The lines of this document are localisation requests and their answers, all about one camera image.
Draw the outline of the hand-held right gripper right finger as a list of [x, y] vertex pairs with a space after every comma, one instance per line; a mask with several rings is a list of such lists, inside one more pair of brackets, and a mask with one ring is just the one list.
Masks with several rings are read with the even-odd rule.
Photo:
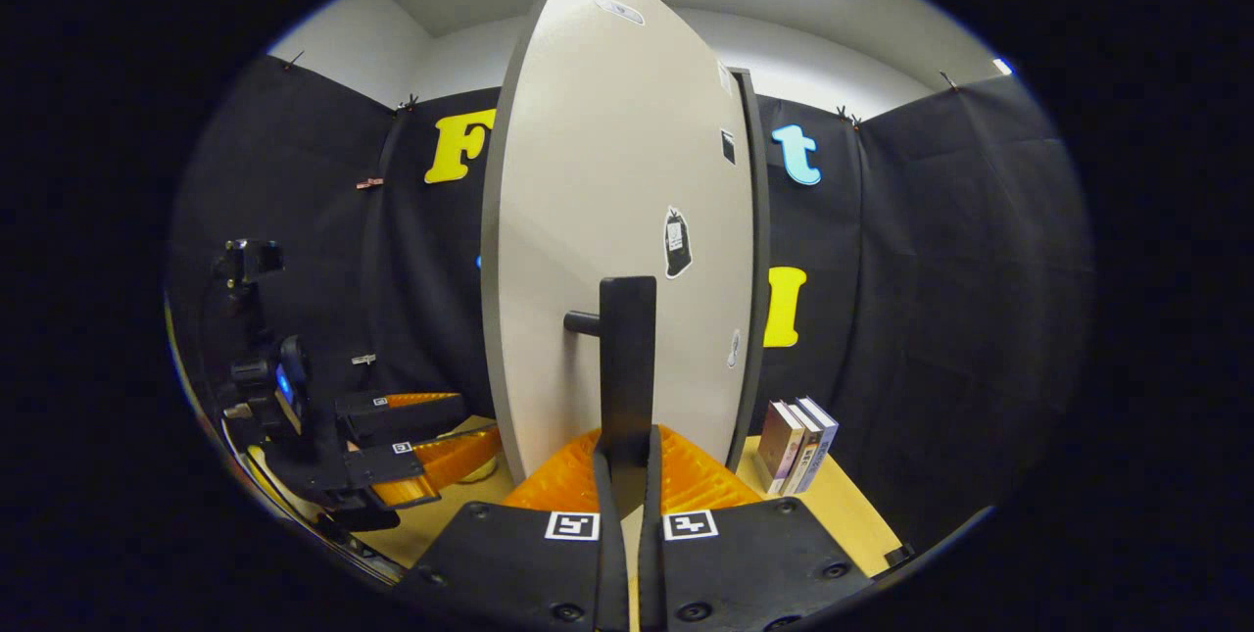
[[780, 631], [851, 607], [873, 579], [794, 497], [667, 514], [676, 474], [650, 434], [640, 540], [642, 631]]

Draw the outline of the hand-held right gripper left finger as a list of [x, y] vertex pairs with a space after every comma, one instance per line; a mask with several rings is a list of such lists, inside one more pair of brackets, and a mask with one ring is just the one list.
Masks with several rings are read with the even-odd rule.
[[624, 542], [591, 430], [500, 503], [470, 500], [398, 583], [425, 631], [627, 631]]

